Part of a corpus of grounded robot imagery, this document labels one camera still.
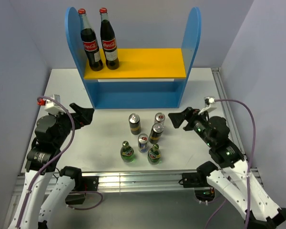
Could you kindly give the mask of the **silver blue can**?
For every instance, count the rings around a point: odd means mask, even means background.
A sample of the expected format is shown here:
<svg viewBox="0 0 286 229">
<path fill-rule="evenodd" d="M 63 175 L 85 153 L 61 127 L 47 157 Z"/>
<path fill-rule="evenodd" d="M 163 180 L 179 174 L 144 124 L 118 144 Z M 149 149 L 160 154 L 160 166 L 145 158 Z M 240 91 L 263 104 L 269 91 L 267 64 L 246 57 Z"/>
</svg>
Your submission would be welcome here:
<svg viewBox="0 0 286 229">
<path fill-rule="evenodd" d="M 138 136 L 138 149 L 141 153 L 145 153 L 148 151 L 148 135 L 140 134 Z"/>
<path fill-rule="evenodd" d="M 165 114 L 164 113 L 156 113 L 155 114 L 155 117 L 154 117 L 154 123 L 160 123 L 162 125 L 164 125 L 164 122 L 165 122 Z"/>
</svg>

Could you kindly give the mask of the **black yellow can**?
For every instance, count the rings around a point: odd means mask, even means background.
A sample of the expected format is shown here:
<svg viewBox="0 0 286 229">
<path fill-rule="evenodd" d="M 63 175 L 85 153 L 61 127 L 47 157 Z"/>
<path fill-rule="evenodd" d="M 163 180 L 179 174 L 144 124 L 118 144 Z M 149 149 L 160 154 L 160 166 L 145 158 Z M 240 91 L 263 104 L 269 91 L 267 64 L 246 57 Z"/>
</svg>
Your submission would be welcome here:
<svg viewBox="0 0 286 229">
<path fill-rule="evenodd" d="M 128 118 L 130 130 L 133 135 L 138 135 L 141 132 L 140 117 L 136 113 L 132 113 Z"/>
<path fill-rule="evenodd" d="M 157 144 L 160 140 L 163 131 L 164 131 L 164 126 L 161 123 L 153 124 L 149 135 L 149 142 L 151 144 Z"/>
</svg>

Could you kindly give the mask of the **silver blue can front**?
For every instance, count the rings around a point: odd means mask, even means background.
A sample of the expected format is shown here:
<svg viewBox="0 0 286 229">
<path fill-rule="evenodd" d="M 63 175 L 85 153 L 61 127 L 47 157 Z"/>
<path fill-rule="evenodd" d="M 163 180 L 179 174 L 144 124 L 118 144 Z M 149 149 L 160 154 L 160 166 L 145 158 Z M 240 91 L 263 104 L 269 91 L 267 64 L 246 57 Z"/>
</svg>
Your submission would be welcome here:
<svg viewBox="0 0 286 229">
<path fill-rule="evenodd" d="M 140 134 L 138 136 L 138 149 L 141 153 L 145 153 L 148 151 L 148 135 Z"/>
</svg>

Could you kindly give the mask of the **green bottle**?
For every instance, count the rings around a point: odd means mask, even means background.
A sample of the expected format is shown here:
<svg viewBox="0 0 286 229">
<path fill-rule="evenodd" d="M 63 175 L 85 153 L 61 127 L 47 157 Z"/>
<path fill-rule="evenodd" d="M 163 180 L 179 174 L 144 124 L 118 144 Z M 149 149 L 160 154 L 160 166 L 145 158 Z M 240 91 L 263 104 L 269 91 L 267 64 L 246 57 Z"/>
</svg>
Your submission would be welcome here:
<svg viewBox="0 0 286 229">
<path fill-rule="evenodd" d="M 161 161 L 161 151 L 158 144 L 154 144 L 148 151 L 147 158 L 150 164 L 157 165 Z"/>
<path fill-rule="evenodd" d="M 134 149 L 130 146 L 128 141 L 123 141 L 120 155 L 124 162 L 129 163 L 134 160 Z"/>
</svg>

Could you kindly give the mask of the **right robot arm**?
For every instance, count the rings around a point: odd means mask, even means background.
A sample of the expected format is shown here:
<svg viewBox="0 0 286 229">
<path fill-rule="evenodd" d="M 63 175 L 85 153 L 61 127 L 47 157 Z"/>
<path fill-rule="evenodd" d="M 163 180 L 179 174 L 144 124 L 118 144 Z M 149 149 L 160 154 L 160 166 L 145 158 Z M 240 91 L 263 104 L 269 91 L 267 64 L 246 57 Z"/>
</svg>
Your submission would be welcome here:
<svg viewBox="0 0 286 229">
<path fill-rule="evenodd" d="M 196 183 L 218 190 L 240 213 L 247 229 L 275 229 L 286 221 L 286 208 L 279 207 L 249 169 L 240 149 L 229 139 L 226 119 L 210 117 L 199 109 L 169 113 L 174 128 L 195 131 L 209 147 L 212 161 L 196 169 Z"/>
</svg>

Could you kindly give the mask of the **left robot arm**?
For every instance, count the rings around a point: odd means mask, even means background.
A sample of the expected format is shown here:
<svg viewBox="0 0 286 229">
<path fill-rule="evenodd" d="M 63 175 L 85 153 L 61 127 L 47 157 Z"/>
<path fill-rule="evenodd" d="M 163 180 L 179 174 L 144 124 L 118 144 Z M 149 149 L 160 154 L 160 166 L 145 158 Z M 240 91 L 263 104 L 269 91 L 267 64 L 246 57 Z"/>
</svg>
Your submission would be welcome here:
<svg viewBox="0 0 286 229">
<path fill-rule="evenodd" d="M 10 223 L 11 229 L 49 229 L 54 222 L 54 214 L 72 190 L 83 186 L 82 171 L 76 167 L 65 166 L 57 179 L 52 192 L 46 197 L 45 192 L 55 172 L 61 156 L 61 146 L 68 135 L 90 125 L 93 108 L 82 108 L 70 104 L 74 113 L 68 113 L 57 104 L 49 108 L 49 100 L 42 102 L 46 116 L 38 119 L 35 138 L 27 154 L 24 186 L 19 205 Z"/>
</svg>

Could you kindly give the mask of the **blue and yellow shelf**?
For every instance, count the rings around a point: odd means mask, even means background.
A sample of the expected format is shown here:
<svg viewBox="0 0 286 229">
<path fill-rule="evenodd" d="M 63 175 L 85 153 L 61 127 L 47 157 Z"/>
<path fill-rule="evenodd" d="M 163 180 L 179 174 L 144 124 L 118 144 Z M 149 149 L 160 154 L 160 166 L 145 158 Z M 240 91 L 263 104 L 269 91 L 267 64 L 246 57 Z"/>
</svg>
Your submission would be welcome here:
<svg viewBox="0 0 286 229">
<path fill-rule="evenodd" d="M 180 48 L 119 49 L 120 66 L 93 71 L 74 7 L 65 13 L 65 34 L 88 98 L 95 109 L 178 108 L 201 37 L 201 12 L 191 9 Z"/>
</svg>

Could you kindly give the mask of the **right cola glass bottle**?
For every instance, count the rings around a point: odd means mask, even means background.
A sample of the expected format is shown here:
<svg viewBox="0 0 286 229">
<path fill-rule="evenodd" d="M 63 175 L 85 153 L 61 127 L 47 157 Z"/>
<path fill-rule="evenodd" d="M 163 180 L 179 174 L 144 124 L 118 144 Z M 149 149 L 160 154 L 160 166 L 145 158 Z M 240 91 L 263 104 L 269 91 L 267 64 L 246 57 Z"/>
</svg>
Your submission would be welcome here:
<svg viewBox="0 0 286 229">
<path fill-rule="evenodd" d="M 120 62 L 118 59 L 115 33 L 109 21 L 107 9 L 102 7 L 99 12 L 101 16 L 101 42 L 106 59 L 106 66 L 110 70 L 116 70 L 119 68 Z"/>
</svg>

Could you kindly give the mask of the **cola glass bottle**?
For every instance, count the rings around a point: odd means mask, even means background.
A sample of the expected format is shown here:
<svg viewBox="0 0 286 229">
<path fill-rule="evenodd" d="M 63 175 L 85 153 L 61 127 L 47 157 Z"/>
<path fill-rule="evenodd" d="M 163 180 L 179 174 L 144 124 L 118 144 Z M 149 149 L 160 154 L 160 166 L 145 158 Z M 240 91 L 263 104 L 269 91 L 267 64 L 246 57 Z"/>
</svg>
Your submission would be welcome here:
<svg viewBox="0 0 286 229">
<path fill-rule="evenodd" d="M 107 9 L 102 7 L 99 12 L 101 16 L 101 42 L 106 59 L 106 66 L 110 70 L 116 70 L 119 68 L 120 62 L 118 59 L 115 33 L 109 21 Z"/>
<path fill-rule="evenodd" d="M 89 23 L 86 10 L 80 8 L 78 9 L 78 14 L 81 19 L 81 39 L 89 66 L 93 71 L 100 71 L 103 69 L 103 63 L 95 31 Z"/>
</svg>

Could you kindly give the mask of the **left cola glass bottle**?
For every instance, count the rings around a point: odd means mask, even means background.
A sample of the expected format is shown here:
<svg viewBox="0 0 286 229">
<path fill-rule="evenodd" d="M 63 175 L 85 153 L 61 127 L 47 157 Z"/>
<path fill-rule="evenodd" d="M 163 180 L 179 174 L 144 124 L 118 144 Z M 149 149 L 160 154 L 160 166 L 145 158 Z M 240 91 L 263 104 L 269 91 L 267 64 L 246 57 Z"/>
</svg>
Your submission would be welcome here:
<svg viewBox="0 0 286 229">
<path fill-rule="evenodd" d="M 89 23 L 86 10 L 80 8 L 78 9 L 78 14 L 81 19 L 81 39 L 89 66 L 93 71 L 100 71 L 103 69 L 103 63 L 95 31 Z"/>
</svg>

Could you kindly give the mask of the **aluminium side rail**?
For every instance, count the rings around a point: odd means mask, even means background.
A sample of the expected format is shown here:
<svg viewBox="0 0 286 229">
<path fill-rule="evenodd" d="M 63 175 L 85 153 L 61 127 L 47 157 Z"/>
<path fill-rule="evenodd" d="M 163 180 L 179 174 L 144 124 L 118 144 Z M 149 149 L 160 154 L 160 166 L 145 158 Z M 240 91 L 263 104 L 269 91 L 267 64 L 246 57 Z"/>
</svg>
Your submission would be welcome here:
<svg viewBox="0 0 286 229">
<path fill-rule="evenodd" d="M 219 68 L 211 68 L 213 77 L 214 77 L 214 82 L 216 84 L 217 90 L 218 90 L 218 94 L 219 94 L 219 98 L 220 99 L 227 99 L 227 95 L 224 89 L 224 85 L 221 79 L 221 75 L 220 75 L 220 69 Z M 244 155 L 245 159 L 247 159 L 246 157 L 246 153 L 244 151 L 243 148 L 243 144 L 236 126 L 236 122 L 231 110 L 231 106 L 229 102 L 221 102 L 222 105 L 222 109 L 223 109 L 223 113 L 225 115 L 226 121 L 227 121 L 227 125 L 230 128 L 230 139 L 238 146 L 238 148 L 241 150 L 242 154 Z"/>
</svg>

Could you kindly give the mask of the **aluminium front rail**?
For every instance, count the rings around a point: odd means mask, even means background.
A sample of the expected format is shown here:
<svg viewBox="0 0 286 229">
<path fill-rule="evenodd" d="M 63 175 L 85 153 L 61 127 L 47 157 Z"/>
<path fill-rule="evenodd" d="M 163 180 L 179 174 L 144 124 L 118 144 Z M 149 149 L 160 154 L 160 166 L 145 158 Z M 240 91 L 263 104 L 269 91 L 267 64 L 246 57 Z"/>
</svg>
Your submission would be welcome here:
<svg viewBox="0 0 286 229">
<path fill-rule="evenodd" d="M 182 173 L 197 172 L 194 170 L 158 170 L 136 172 L 82 172 L 82 176 L 98 176 L 99 184 L 97 191 L 100 193 L 126 193 L 126 192 L 152 192 L 152 191 L 178 191 L 183 186 L 178 184 Z M 24 187 L 24 194 L 31 181 L 25 175 L 18 176 L 13 195 L 20 196 Z M 42 176 L 34 181 L 32 191 L 42 184 L 46 186 L 45 195 L 50 194 L 56 185 L 56 178 L 52 175 L 49 182 Z"/>
</svg>

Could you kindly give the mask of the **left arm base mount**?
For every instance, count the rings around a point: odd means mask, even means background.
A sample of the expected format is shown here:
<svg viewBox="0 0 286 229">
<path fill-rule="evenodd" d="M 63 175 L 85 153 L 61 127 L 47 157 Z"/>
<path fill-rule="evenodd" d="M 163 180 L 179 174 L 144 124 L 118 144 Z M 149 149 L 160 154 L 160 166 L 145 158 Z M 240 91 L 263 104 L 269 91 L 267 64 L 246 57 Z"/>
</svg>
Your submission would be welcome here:
<svg viewBox="0 0 286 229">
<path fill-rule="evenodd" d="M 97 191 L 99 184 L 98 176 L 83 176 L 71 192 L 65 198 L 67 205 L 82 205 L 86 200 L 87 191 Z"/>
</svg>

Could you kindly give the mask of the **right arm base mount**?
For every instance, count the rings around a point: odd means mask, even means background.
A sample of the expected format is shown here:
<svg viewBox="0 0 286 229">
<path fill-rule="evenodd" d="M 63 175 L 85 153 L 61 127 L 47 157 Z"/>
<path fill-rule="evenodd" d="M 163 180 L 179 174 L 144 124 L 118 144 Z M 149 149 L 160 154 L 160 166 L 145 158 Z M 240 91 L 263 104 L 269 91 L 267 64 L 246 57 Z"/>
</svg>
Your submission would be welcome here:
<svg viewBox="0 0 286 229">
<path fill-rule="evenodd" d="M 183 188 L 193 188 L 194 196 L 200 201 L 213 201 L 215 198 L 215 189 L 198 172 L 182 173 L 178 184 Z"/>
</svg>

